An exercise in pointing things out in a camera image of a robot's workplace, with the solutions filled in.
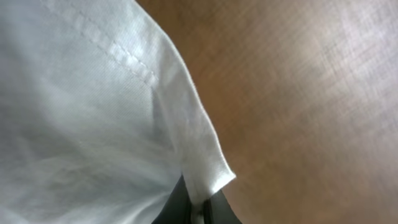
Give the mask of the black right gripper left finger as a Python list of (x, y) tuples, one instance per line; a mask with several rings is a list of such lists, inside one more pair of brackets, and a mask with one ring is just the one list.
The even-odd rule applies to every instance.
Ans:
[(192, 204), (181, 176), (152, 224), (191, 224)]

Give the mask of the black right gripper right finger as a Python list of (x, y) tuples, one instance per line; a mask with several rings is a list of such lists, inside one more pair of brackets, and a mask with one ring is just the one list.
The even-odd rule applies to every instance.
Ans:
[(203, 218), (204, 224), (242, 224), (221, 190), (203, 204)]

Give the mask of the white t-shirt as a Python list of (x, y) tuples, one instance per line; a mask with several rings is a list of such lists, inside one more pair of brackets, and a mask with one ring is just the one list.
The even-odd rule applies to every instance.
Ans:
[(1, 222), (192, 223), (232, 181), (187, 67), (141, 6), (1, 2)]

